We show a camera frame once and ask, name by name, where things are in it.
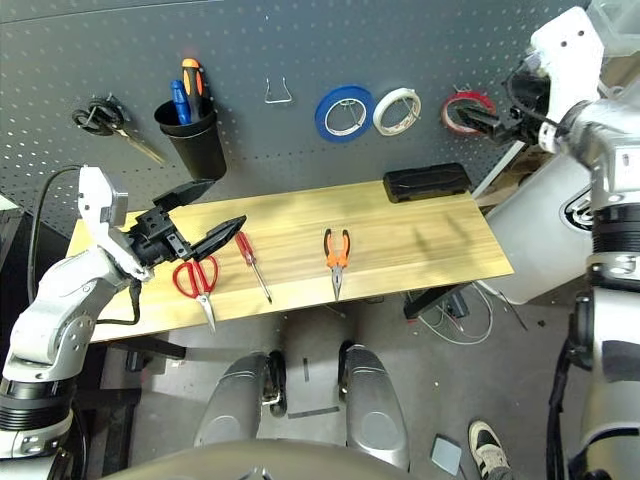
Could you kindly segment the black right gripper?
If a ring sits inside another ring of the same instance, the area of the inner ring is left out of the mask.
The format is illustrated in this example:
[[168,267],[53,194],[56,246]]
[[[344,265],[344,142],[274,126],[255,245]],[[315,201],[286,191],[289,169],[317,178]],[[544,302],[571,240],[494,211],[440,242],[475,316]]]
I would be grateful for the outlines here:
[[521,141],[528,145],[539,143],[542,118],[549,108],[550,80],[534,75],[523,67],[511,73],[504,82],[511,102],[510,121],[501,121],[490,111],[478,107],[456,107],[458,121],[453,131],[465,135],[484,135],[497,144]]

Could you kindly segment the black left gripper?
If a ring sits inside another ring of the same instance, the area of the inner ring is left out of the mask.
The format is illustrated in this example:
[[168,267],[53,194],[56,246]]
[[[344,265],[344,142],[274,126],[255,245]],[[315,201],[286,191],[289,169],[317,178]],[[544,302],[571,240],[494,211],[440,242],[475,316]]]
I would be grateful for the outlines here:
[[156,207],[135,218],[135,224],[124,235],[141,265],[159,265],[177,259],[201,261],[234,239],[247,220],[245,215],[219,224],[203,240],[190,246],[166,211],[195,202],[214,184],[214,180],[181,184],[154,198],[152,202]]

